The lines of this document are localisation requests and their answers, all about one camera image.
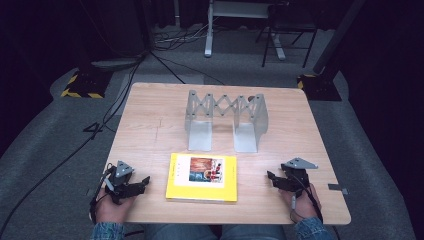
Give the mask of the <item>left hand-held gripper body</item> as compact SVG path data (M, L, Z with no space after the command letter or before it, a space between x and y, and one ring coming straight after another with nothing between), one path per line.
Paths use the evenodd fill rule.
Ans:
M134 195L129 183L133 171L134 169L123 161L118 161L116 166L112 165L106 170L108 178L105 180L105 191L115 204L120 204L121 199Z

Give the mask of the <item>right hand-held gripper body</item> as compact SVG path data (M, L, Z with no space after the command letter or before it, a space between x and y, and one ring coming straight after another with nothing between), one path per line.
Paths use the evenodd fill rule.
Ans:
M281 169L286 175L286 191L294 192L296 197L302 195L302 191L310 186L307 169L317 169L318 165L303 158L295 157L281 164Z

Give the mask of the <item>yellow book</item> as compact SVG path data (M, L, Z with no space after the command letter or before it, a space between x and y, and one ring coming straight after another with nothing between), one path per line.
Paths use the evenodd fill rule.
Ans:
M237 158L172 153L166 198L236 202Z

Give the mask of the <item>grey metal expandable book rack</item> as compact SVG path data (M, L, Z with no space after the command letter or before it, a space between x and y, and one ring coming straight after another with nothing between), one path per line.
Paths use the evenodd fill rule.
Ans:
M265 96L239 95L231 99L227 94L218 99L212 93L199 97L196 90L188 93L185 131L188 149L191 151L211 151L213 119L233 117L233 146L239 153L256 153L262 135L268 131L269 116Z

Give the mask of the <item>person's left hand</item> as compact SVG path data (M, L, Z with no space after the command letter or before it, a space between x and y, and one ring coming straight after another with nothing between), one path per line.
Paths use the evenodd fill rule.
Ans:
M100 193L95 207L96 222L123 224L126 221L135 200L135 197L131 197L123 199L120 204L115 204L110 195Z

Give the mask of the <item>person's right hand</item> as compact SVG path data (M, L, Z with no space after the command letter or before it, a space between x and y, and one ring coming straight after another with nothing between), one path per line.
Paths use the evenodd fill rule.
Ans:
M318 216L316 207L321 208L321 203L313 184L310 184L308 190L303 191L302 195L296 199L295 208L292 208L292 198L294 197L292 192L279 190L279 193L283 201L288 205L290 219L293 222L298 223L302 219Z

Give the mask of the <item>grey tape strip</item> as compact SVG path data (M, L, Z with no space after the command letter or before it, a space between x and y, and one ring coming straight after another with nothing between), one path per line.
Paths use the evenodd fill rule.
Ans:
M328 184L328 188L329 188L329 190L333 190L333 191L340 191L343 195L348 195L348 194L349 194L348 189L347 189L347 188L342 187L342 186L341 186L341 185L339 185L339 184L332 184L332 183L329 183L329 184Z

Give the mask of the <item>black yellow striped stand base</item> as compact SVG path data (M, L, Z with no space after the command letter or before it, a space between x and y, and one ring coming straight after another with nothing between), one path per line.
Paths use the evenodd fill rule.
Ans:
M69 79L61 96L94 99L104 98L112 75L112 72L101 70L90 72L76 71Z
M320 75L302 74L296 79L297 87L301 89L310 101L341 101L341 97L332 81L327 81Z

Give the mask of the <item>dark slanted stand pole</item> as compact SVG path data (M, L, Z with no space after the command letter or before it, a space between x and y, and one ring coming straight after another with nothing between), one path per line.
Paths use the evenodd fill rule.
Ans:
M342 49L343 39L357 18L357 15L359 14L365 2L366 0L352 0L349 8L346 10L343 18L335 29L332 38L315 63L313 67L314 73L329 73L333 68L337 68L338 57Z

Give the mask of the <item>black chair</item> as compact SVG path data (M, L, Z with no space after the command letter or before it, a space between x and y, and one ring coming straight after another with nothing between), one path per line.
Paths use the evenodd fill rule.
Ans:
M264 31L266 32L266 43L262 58L262 67L265 66L269 49L282 48L280 42L270 45L270 41L279 39L280 34L296 34L297 37L289 46L290 49L306 50L306 55L302 64L305 67L313 46L318 27L309 9L302 3L293 2L291 0L275 2L267 7L267 19L265 26L261 29L255 42L258 42ZM311 33L311 39L307 46L296 46L295 43L304 33Z

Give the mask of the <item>white desk frame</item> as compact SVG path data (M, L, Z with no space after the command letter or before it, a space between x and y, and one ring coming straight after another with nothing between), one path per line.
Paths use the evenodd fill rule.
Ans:
M212 56L213 22L218 17L266 19L269 3L254 3L247 0L209 0L208 24L204 56Z

